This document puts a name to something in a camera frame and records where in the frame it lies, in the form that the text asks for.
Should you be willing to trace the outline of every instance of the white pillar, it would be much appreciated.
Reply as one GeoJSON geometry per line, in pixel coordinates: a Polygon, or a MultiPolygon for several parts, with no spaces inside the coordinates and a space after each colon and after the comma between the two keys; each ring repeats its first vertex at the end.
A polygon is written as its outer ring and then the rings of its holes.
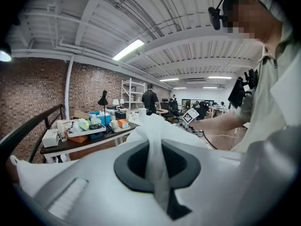
{"type": "Polygon", "coordinates": [[[70,76],[71,76],[73,61],[74,61],[74,55],[70,59],[68,72],[67,72],[67,78],[66,78],[66,87],[65,87],[65,115],[66,115],[66,120],[70,120],[70,117],[69,117],[69,84],[70,84],[70,76]]]}

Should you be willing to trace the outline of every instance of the blue box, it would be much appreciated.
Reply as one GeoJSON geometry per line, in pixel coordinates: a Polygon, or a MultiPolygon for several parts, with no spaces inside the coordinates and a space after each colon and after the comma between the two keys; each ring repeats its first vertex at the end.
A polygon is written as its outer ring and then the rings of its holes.
{"type": "Polygon", "coordinates": [[[106,115],[105,119],[106,119],[106,124],[104,123],[104,116],[99,116],[99,111],[96,112],[89,112],[90,115],[90,119],[92,118],[91,115],[96,115],[97,118],[99,118],[102,121],[102,125],[107,126],[110,122],[111,122],[111,115],[106,115]]]}

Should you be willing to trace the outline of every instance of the tray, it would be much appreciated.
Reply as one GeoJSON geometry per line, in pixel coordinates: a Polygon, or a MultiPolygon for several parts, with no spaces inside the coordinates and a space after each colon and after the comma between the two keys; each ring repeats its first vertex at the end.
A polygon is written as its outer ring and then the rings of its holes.
{"type": "Polygon", "coordinates": [[[87,130],[87,131],[83,131],[83,132],[67,133],[67,134],[68,134],[68,137],[80,137],[80,136],[85,136],[85,135],[90,135],[90,134],[102,132],[102,131],[105,131],[105,130],[106,130],[106,128],[103,126],[99,129],[95,129],[95,130],[87,130]]]}
{"type": "Polygon", "coordinates": [[[126,128],[120,128],[120,127],[117,127],[116,129],[114,129],[114,132],[115,133],[118,133],[118,132],[122,132],[122,131],[125,131],[125,130],[129,130],[129,129],[131,129],[131,127],[130,126],[128,126],[128,127],[126,127],[126,128]]]}

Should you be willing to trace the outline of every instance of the metal shelving unit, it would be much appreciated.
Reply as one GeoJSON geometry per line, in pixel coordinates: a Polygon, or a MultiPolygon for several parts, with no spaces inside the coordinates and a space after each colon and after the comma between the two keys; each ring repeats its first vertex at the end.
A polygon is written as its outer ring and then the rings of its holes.
{"type": "Polygon", "coordinates": [[[121,99],[123,99],[123,94],[127,94],[128,95],[128,101],[124,101],[124,103],[128,103],[128,108],[129,110],[131,110],[131,104],[136,104],[136,103],[142,103],[142,101],[133,101],[131,99],[131,95],[143,95],[145,92],[145,83],[140,84],[137,82],[132,81],[132,78],[130,78],[129,81],[124,81],[122,80],[122,84],[121,84],[121,99]],[[132,91],[132,87],[143,87],[143,92],[135,92],[132,91]]]}

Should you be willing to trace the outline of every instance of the black railing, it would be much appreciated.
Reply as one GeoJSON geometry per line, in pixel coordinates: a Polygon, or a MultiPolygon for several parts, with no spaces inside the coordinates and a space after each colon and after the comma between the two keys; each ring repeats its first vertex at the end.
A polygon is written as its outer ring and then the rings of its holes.
{"type": "Polygon", "coordinates": [[[57,105],[24,123],[19,128],[13,130],[9,134],[7,134],[1,141],[0,141],[0,158],[1,163],[5,163],[7,158],[12,154],[13,150],[17,147],[17,145],[27,136],[37,125],[39,125],[43,120],[45,121],[46,129],[43,131],[35,145],[33,146],[32,152],[28,158],[28,162],[32,162],[41,142],[42,138],[45,135],[46,131],[50,129],[51,125],[61,116],[63,119],[63,112],[62,112],[63,105],[57,105]],[[60,110],[60,113],[49,123],[48,116],[60,110]]]}

